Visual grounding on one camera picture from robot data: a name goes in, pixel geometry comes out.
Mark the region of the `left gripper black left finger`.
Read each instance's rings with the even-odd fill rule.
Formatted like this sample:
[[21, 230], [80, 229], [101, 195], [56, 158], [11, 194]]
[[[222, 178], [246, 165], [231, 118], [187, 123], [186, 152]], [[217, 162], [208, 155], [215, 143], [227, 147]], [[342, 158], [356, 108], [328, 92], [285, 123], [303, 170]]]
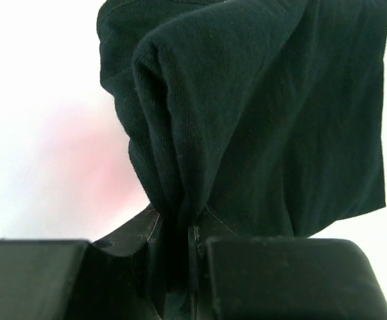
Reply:
[[134, 218], [91, 244], [76, 281], [77, 319], [160, 319], [146, 292], [157, 262], [159, 213], [148, 205]]

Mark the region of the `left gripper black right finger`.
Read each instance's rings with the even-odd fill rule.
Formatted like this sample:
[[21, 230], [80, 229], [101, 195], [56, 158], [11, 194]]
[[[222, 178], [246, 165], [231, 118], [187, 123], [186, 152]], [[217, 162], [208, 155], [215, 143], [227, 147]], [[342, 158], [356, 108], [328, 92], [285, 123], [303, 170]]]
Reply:
[[240, 318], [240, 239], [213, 213], [188, 229], [192, 319]]

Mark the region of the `black t shirt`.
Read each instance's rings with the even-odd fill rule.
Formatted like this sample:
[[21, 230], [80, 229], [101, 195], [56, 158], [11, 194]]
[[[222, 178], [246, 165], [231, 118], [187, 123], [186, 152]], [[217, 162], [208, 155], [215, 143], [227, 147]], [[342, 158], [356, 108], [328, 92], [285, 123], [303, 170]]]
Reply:
[[386, 205], [387, 1], [106, 1], [100, 83], [169, 229], [165, 316], [191, 317], [187, 226], [309, 237]]

